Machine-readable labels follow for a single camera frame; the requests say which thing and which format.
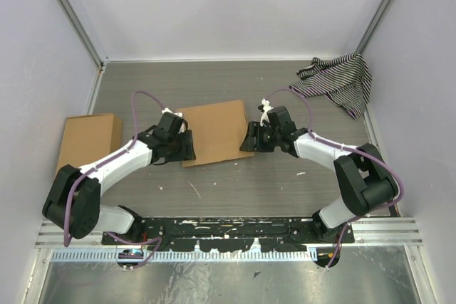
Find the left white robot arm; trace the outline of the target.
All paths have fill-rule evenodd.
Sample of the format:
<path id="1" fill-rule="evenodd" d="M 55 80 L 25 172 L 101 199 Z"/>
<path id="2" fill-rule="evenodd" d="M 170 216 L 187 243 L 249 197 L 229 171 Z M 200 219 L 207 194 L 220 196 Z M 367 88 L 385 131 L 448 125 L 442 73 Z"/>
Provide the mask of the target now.
<path id="1" fill-rule="evenodd" d="M 104 206 L 101 198 L 109 188 L 133 172 L 150 165 L 196 159 L 192 131 L 160 133 L 157 128 L 108 156 L 81 167 L 69 164 L 55 176 L 42 208 L 43 216 L 63 229 L 63 245 L 92 232 L 117 234 L 126 244 L 143 236 L 142 219 L 124 206 Z"/>

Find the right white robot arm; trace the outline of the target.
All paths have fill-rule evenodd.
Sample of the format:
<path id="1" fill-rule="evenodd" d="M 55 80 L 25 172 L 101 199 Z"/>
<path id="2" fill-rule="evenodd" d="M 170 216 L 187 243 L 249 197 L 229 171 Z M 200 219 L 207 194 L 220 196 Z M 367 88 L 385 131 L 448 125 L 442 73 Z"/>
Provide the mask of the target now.
<path id="1" fill-rule="evenodd" d="M 305 128 L 297 129 L 292 121 L 284 124 L 250 122 L 239 149 L 273 152 L 277 147 L 336 174 L 339 198 L 312 216 L 312 234 L 321 243 L 331 242 L 344 224 L 369 214 L 399 195 L 393 173 L 384 166 L 375 146 L 338 144 Z"/>

